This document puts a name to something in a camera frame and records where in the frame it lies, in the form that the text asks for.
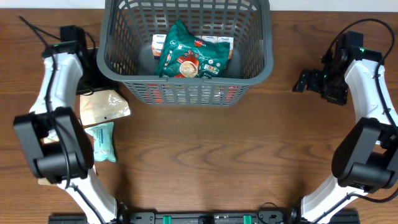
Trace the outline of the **dark grey plastic basket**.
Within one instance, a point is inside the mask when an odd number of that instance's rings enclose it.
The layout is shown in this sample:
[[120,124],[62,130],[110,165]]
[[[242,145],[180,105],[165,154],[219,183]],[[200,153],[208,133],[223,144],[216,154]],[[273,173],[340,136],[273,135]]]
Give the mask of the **dark grey plastic basket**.
[[237,103],[272,72],[268,0],[107,0],[97,64],[139,100]]

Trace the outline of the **teal wet wipes pack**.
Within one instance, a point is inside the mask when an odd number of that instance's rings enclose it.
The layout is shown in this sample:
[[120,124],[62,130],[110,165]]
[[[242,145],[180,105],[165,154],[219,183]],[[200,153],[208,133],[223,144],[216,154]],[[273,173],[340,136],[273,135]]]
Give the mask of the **teal wet wipes pack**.
[[113,147],[113,128],[114,123],[102,123],[96,126],[85,128],[86,134],[93,137],[94,160],[102,162],[108,160],[116,162],[116,156]]

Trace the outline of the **white tissue pack box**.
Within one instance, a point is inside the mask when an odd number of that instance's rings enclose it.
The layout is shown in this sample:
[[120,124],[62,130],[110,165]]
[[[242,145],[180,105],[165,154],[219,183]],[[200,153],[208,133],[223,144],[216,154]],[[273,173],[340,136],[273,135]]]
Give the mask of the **white tissue pack box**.
[[[163,50],[166,34],[154,34],[152,36],[152,53],[155,58],[159,58],[161,56],[161,52]],[[217,37],[217,36],[209,36],[209,35],[196,35],[197,38],[202,39],[207,42],[218,43],[218,42],[228,42],[230,43],[229,48],[229,60],[233,54],[233,44],[234,38],[233,37]]]

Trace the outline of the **red spaghetti pasta packet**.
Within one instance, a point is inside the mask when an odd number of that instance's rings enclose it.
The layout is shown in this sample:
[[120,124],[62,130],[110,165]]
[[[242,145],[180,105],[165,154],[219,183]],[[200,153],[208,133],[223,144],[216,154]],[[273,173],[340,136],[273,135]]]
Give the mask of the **red spaghetti pasta packet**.
[[139,93],[146,103],[229,106],[237,103],[247,89],[247,86],[148,84]]

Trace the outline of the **green Nescafe coffee bag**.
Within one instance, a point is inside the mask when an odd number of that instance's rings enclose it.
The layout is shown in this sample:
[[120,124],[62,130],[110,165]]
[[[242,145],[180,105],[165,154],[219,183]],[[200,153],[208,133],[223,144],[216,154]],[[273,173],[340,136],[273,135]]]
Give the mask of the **green Nescafe coffee bag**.
[[174,78],[222,77],[230,43],[212,43],[191,34],[178,20],[170,28],[154,75]]

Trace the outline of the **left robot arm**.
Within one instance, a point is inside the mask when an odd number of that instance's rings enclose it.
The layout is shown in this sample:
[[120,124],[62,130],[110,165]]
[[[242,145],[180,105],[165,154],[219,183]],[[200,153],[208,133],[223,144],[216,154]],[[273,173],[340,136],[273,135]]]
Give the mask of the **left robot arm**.
[[83,77],[96,67],[86,32],[60,28],[60,43],[45,45],[45,73],[39,95],[13,128],[33,175],[66,191],[84,211],[86,223],[122,223],[117,200],[104,189],[94,169],[94,150],[74,113]]

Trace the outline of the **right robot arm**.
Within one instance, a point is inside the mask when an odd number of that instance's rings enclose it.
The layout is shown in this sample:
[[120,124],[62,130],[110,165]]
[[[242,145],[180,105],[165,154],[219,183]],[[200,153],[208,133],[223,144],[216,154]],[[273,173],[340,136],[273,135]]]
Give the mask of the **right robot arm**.
[[356,124],[336,148],[331,175],[292,209],[289,223],[349,223],[339,213],[397,182],[397,112],[385,83],[382,53],[365,49],[363,35],[348,31],[322,58],[322,70],[303,70],[293,87],[345,105],[352,97]]

